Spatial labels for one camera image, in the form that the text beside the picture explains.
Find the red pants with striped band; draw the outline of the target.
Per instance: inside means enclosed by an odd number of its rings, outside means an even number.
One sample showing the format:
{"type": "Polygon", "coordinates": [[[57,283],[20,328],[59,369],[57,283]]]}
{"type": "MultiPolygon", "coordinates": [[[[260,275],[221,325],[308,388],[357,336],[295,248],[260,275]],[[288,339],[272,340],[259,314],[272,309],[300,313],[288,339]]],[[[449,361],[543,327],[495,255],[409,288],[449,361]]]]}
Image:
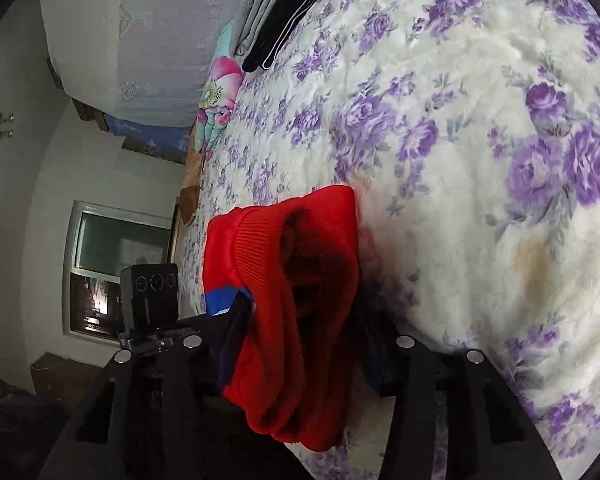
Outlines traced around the red pants with striped band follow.
{"type": "Polygon", "coordinates": [[[340,442],[353,375],[343,329],[359,282],[348,186],[235,208],[209,222],[202,259],[208,315],[227,312],[238,292],[252,302],[236,376],[222,388],[252,430],[315,452],[340,442]]]}

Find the blue framed picture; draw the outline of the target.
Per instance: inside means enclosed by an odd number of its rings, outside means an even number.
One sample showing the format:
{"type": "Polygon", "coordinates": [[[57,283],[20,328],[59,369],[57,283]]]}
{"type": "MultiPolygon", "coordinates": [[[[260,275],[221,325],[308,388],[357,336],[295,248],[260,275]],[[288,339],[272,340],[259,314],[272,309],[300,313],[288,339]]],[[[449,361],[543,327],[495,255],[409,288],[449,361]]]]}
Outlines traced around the blue framed picture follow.
{"type": "Polygon", "coordinates": [[[108,114],[105,120],[109,132],[123,139],[124,150],[185,164],[190,128],[143,125],[108,114]]]}

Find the purple floral white bedspread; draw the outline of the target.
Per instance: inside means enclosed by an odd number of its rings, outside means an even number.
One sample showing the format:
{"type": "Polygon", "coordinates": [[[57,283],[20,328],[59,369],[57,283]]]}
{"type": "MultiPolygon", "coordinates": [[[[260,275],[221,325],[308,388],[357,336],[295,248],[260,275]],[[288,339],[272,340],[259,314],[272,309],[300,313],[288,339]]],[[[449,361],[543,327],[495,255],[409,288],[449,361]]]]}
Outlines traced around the purple floral white bedspread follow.
{"type": "Polygon", "coordinates": [[[600,17],[588,0],[320,0],[249,75],[180,263],[208,222],[355,190],[365,281],[430,344],[480,349],[560,474],[600,454],[600,17]]]}

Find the teal pink floral pillow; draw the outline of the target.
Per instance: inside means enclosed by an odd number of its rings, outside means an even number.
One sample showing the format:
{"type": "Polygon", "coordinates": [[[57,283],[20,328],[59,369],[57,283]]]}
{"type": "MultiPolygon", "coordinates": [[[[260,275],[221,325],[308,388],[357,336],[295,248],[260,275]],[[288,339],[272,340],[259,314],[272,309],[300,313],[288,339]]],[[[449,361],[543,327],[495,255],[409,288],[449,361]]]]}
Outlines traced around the teal pink floral pillow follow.
{"type": "Polygon", "coordinates": [[[230,56],[233,26],[234,21],[229,21],[221,30],[198,104],[194,147],[201,155],[210,154],[219,144],[245,76],[242,66],[230,56]]]}

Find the white lace headboard cover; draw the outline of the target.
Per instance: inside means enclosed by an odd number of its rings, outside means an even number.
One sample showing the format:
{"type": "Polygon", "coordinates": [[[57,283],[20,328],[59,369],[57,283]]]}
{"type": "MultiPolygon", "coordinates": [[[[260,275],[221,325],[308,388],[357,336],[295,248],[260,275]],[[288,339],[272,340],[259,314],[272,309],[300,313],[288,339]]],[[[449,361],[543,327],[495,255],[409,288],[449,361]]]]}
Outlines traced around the white lace headboard cover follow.
{"type": "Polygon", "coordinates": [[[188,127],[238,0],[40,0],[65,92],[144,125],[188,127]]]}

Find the black folded garment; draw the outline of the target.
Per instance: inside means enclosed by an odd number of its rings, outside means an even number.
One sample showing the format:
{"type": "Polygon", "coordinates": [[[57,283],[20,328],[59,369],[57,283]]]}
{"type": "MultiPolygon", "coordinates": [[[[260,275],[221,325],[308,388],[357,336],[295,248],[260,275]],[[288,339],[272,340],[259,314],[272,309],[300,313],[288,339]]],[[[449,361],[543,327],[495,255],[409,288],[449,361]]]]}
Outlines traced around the black folded garment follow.
{"type": "Polygon", "coordinates": [[[289,39],[294,28],[318,0],[277,0],[257,36],[256,44],[243,61],[242,70],[249,74],[259,68],[267,70],[275,55],[289,39]]]}

